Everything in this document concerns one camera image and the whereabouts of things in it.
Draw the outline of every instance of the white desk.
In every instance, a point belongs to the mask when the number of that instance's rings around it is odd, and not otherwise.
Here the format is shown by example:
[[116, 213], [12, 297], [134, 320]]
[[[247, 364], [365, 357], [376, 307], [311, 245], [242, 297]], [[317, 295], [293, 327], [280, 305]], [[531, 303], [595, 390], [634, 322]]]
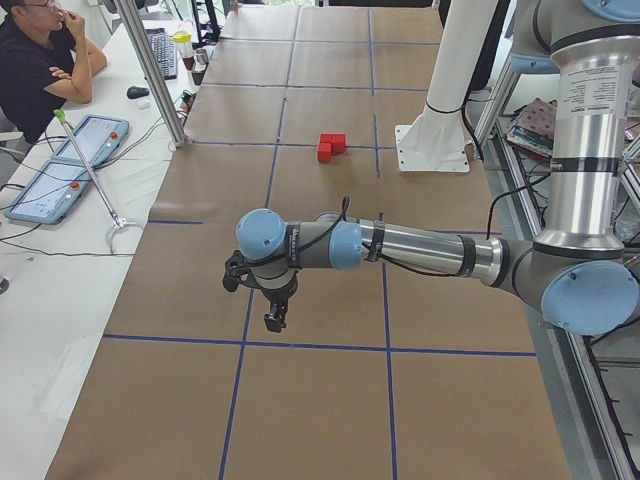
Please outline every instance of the white desk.
[[[178, 22], [145, 22], [171, 33]], [[131, 42], [119, 28], [105, 47], [107, 68], [94, 79], [93, 102], [65, 106], [74, 124], [88, 113], [119, 117], [131, 123], [120, 149], [140, 138], [160, 118], [153, 98], [140, 110], [126, 98], [131, 85], [145, 85]], [[189, 73], [167, 82], [172, 98], [195, 91]], [[54, 120], [48, 135], [63, 133]], [[165, 126], [142, 145], [99, 172], [105, 190], [120, 215], [146, 220], [166, 172], [173, 146]], [[38, 168], [51, 151], [35, 146], [24, 164]], [[11, 181], [26, 183], [34, 175], [24, 166]], [[0, 206], [15, 198], [15, 190], [0, 192]], [[33, 224], [0, 217], [0, 237], [21, 233]], [[107, 253], [105, 234], [112, 221], [93, 187], [59, 225], [42, 226], [15, 243], [49, 252]], [[118, 253], [135, 251], [141, 232], [116, 234]], [[0, 274], [11, 282], [0, 296], [0, 479], [43, 478], [53, 458], [82, 382], [109, 318], [131, 257], [48, 257], [0, 244]]]

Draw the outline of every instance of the blue joint cap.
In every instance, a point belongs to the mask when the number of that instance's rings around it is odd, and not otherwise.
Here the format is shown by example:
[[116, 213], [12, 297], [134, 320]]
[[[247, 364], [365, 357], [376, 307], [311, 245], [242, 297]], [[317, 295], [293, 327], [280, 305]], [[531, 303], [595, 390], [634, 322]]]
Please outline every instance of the blue joint cap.
[[280, 248], [286, 229], [277, 213], [267, 208], [252, 210], [240, 219], [236, 227], [240, 252], [247, 260], [266, 258]]
[[548, 57], [534, 57], [533, 55], [511, 54], [511, 70], [520, 74], [548, 75], [560, 73], [555, 63]]
[[340, 222], [331, 232], [329, 260], [336, 270], [357, 268], [362, 261], [362, 228], [353, 222]]
[[640, 2], [638, 0], [582, 0], [585, 7], [599, 17], [620, 23], [640, 22]]
[[601, 335], [634, 312], [640, 291], [629, 271], [610, 260], [595, 260], [558, 275], [542, 295], [546, 320], [579, 335]]

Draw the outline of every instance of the robotic arm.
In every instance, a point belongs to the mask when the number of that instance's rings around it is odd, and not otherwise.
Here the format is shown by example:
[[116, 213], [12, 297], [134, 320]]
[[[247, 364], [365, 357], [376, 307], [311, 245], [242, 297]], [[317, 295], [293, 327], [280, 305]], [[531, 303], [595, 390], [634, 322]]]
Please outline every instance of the robotic arm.
[[624, 247], [611, 220], [625, 166], [627, 95], [640, 55], [640, 4], [519, 0], [516, 18], [517, 68], [531, 73], [547, 62], [548, 71], [550, 54], [560, 71], [546, 228], [533, 242], [478, 241], [349, 219], [346, 205], [314, 222], [254, 210], [238, 224], [240, 249], [226, 262], [224, 286], [260, 289], [271, 304], [269, 330], [286, 326], [300, 269], [355, 268], [362, 260], [479, 279], [582, 335], [605, 333], [632, 315], [640, 291], [621, 264]]

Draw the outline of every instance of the warning label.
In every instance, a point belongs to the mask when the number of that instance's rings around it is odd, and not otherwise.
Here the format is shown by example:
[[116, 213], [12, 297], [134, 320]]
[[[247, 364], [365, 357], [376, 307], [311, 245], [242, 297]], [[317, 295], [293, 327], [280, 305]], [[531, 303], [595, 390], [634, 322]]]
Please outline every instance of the warning label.
[[614, 112], [624, 117], [626, 96], [618, 98], [618, 90], [624, 87], [620, 85], [624, 67], [596, 67], [563, 75], [560, 79], [557, 118]]

